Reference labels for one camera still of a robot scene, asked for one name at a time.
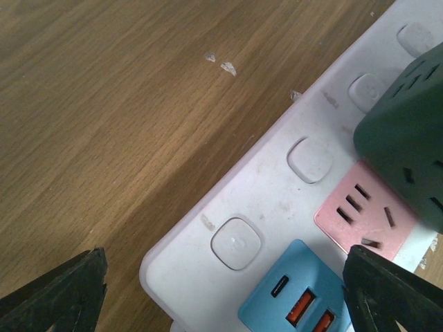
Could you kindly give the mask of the white multicolour power strip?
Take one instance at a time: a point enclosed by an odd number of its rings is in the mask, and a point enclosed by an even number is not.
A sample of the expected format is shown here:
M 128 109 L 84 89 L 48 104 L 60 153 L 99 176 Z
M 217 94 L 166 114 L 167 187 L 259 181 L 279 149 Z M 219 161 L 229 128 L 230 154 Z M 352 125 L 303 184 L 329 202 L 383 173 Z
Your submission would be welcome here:
M 396 1 L 144 257 L 172 331 L 351 331 L 351 245 L 414 271 L 436 233 L 366 166 L 353 133 L 442 41 L 441 1 Z

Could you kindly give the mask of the dark green dragon adapter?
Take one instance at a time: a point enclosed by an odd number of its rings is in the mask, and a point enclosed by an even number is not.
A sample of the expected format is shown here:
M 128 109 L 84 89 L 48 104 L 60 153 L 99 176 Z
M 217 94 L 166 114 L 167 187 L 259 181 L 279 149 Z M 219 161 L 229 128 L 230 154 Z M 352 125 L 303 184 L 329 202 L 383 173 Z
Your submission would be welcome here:
M 442 232 L 442 45 L 412 61 L 354 132 L 371 168 L 432 230 Z

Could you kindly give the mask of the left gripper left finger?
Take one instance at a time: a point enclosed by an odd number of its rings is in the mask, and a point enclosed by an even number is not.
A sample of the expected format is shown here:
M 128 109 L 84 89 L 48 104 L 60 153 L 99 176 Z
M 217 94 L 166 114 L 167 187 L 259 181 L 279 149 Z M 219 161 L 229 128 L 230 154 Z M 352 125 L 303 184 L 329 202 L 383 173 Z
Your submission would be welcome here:
M 95 331 L 107 285 L 102 247 L 86 250 L 1 298 L 2 331 Z

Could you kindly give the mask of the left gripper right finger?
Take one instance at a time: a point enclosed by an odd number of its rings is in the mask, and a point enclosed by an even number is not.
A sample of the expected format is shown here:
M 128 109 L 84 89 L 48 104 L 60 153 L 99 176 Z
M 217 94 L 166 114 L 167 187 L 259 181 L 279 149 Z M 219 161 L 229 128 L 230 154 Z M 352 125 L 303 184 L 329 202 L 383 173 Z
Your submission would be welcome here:
M 355 331 L 442 330 L 442 289 L 366 247 L 351 247 L 343 279 Z

